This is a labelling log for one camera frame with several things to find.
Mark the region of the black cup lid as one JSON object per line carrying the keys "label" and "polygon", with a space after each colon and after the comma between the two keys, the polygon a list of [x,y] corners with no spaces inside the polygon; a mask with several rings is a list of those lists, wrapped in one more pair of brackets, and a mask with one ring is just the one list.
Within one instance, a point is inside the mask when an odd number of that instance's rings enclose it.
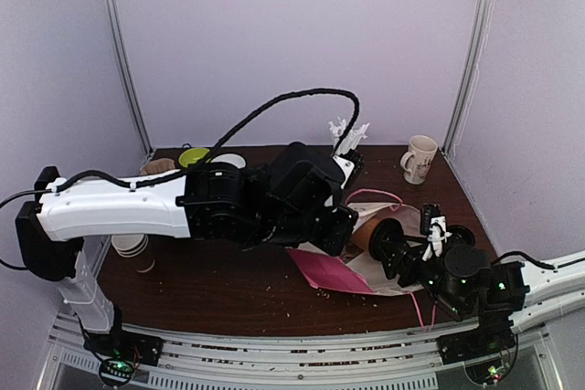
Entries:
{"label": "black cup lid", "polygon": [[406,244],[402,224],[395,218],[386,218],[374,227],[369,238],[368,252],[374,260],[381,261],[383,251],[403,247]]}

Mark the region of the pink paper bag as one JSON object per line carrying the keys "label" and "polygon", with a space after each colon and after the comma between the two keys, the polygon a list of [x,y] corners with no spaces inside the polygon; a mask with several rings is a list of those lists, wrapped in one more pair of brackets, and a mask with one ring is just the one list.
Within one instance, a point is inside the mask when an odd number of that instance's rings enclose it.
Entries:
{"label": "pink paper bag", "polygon": [[[373,216],[397,219],[407,235],[419,237],[420,211],[408,205],[390,192],[378,189],[358,189],[346,198],[349,207],[358,212],[354,232]],[[437,306],[432,306],[431,322],[425,324],[419,302],[414,292],[418,285],[401,288],[395,279],[386,278],[381,264],[354,246],[351,241],[344,247],[342,255],[330,257],[316,246],[304,243],[288,250],[290,257],[301,271],[309,285],[315,289],[331,290],[371,296],[403,296],[412,299],[419,325],[432,330],[436,323]]]}

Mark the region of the cardboard cup carrier stack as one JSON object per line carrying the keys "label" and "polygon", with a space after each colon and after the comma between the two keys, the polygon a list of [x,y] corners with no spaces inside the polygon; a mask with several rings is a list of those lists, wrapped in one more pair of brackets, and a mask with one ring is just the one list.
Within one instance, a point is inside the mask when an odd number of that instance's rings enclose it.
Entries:
{"label": "cardboard cup carrier stack", "polygon": [[169,158],[161,158],[146,163],[140,171],[140,176],[164,174],[176,169],[175,161]]}

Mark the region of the stack of paper cups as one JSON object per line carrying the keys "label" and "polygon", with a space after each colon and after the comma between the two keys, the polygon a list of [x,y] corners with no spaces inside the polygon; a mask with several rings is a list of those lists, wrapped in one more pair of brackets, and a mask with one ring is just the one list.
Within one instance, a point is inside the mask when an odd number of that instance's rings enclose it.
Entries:
{"label": "stack of paper cups", "polygon": [[145,234],[114,235],[112,246],[116,253],[128,261],[138,273],[147,273],[155,266],[149,237]]}

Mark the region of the brown paper coffee cup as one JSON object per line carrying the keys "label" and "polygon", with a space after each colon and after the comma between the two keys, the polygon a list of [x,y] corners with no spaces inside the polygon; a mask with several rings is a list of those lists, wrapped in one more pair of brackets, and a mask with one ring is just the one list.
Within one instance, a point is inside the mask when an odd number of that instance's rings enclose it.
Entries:
{"label": "brown paper coffee cup", "polygon": [[363,251],[369,251],[371,237],[381,221],[381,217],[373,216],[369,218],[353,233],[351,243]]}

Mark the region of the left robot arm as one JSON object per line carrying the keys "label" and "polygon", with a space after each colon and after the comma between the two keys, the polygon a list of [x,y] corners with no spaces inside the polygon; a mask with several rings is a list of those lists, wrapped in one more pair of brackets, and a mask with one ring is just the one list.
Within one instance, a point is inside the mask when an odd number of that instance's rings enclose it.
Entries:
{"label": "left robot arm", "polygon": [[357,221],[342,195],[356,161],[294,142],[269,164],[202,161],[186,169],[116,179],[89,171],[63,178],[43,170],[15,220],[26,268],[58,283],[82,327],[112,357],[131,350],[121,314],[86,269],[91,236],[226,239],[255,248],[311,243],[340,254]]}

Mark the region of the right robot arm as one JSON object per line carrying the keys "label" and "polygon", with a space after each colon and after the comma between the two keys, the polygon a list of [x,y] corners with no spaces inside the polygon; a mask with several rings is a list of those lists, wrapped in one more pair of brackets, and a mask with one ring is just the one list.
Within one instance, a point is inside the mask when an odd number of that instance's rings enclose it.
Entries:
{"label": "right robot arm", "polygon": [[433,221],[422,232],[408,236],[399,221],[384,220],[369,239],[368,252],[387,279],[403,288],[423,287],[454,320],[477,316],[479,326],[468,338],[474,353],[490,353],[504,332],[547,319],[548,307],[561,310],[571,294],[584,291],[582,252],[540,261],[516,250],[491,259],[465,227]]}

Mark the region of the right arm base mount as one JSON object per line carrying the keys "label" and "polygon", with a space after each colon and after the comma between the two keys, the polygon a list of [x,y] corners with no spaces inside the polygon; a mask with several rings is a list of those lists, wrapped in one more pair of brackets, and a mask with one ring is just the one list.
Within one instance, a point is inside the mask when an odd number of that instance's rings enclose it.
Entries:
{"label": "right arm base mount", "polygon": [[478,326],[470,331],[440,336],[437,344],[442,363],[455,364],[516,348],[517,341],[509,327]]}

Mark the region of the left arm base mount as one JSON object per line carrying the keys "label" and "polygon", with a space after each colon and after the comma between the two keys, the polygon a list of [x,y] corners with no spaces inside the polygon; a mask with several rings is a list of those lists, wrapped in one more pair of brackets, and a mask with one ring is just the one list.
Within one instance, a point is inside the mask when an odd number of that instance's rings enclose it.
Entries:
{"label": "left arm base mount", "polygon": [[88,332],[81,328],[83,347],[103,360],[113,358],[131,364],[157,366],[163,349],[160,337],[113,328],[109,333]]}

